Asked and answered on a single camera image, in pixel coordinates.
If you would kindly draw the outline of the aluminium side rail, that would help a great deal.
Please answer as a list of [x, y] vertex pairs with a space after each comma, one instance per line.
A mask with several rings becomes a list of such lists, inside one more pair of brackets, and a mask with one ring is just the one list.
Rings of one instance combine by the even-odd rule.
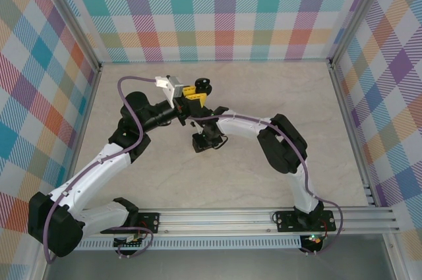
[[338, 78], [338, 74], [336, 72], [335, 66], [330, 61], [327, 62], [327, 67], [328, 67], [330, 79], [332, 81], [332, 86], [336, 94], [338, 105], [340, 107], [342, 118], [344, 120], [347, 136], [349, 138], [352, 152], [353, 152], [353, 155], [357, 164], [357, 168], [361, 177], [363, 189], [367, 197], [368, 205], [372, 207], [378, 207], [379, 206], [378, 196], [376, 192], [373, 192], [373, 183], [371, 180], [369, 169], [367, 167], [364, 153], [359, 145], [359, 139], [357, 136], [357, 132], [355, 130], [353, 118], [347, 107], [346, 96], [341, 87], [340, 79]]
[[57, 188], [62, 185], [75, 173], [76, 164], [82, 148], [84, 135], [86, 133], [88, 121], [92, 111], [92, 106], [94, 104], [96, 93], [98, 91], [101, 75], [101, 69], [95, 70], [93, 73], [91, 84], [86, 85], [86, 89], [79, 106], [79, 109], [82, 109], [82, 111], [78, 112], [78, 117], [75, 120], [76, 130], [71, 134], [71, 147], [67, 150], [64, 155], [63, 168], [58, 172], [55, 178], [55, 182], [52, 185], [53, 188]]

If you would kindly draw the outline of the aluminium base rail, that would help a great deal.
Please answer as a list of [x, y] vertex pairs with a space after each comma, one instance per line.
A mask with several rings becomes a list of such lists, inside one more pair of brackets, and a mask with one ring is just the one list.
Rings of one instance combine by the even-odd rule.
[[[276, 235], [284, 218], [278, 211], [287, 208], [170, 209], [160, 214], [158, 232], [161, 237], [219, 237]], [[340, 213], [329, 208], [332, 215], [319, 219], [322, 231], [329, 235], [399, 233], [400, 227], [390, 208], [345, 207]]]

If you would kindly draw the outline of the aluminium frame post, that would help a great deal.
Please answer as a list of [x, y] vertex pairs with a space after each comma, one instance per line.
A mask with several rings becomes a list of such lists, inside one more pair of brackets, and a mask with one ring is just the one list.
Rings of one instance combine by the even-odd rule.
[[83, 32], [75, 14], [73, 13], [67, 0], [52, 0], [61, 14], [65, 24], [69, 27], [70, 31], [75, 37], [76, 42], [79, 44], [82, 52], [88, 59], [88, 62], [95, 68], [96, 72], [101, 71], [101, 63], [97, 58], [94, 50], [92, 49], [88, 38]]
[[328, 41], [326, 60], [329, 60], [334, 56], [336, 49], [339, 46], [347, 27], [351, 24], [351, 20], [361, 1], [362, 0], [344, 1], [340, 13], [334, 23], [330, 40]]

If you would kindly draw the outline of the black earbud charging case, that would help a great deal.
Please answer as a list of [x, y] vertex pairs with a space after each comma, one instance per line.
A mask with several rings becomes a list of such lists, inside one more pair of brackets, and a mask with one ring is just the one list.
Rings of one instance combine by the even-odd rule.
[[212, 92], [212, 86], [209, 78], [198, 78], [195, 80], [195, 93], [206, 94], [209, 96]]

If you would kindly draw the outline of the grey sheet metal panel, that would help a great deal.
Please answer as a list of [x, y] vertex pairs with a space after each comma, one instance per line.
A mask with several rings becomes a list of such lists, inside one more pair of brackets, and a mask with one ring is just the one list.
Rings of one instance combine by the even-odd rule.
[[76, 252], [47, 268], [43, 280], [396, 280], [380, 256], [333, 258], [284, 250], [151, 251], [119, 259]]

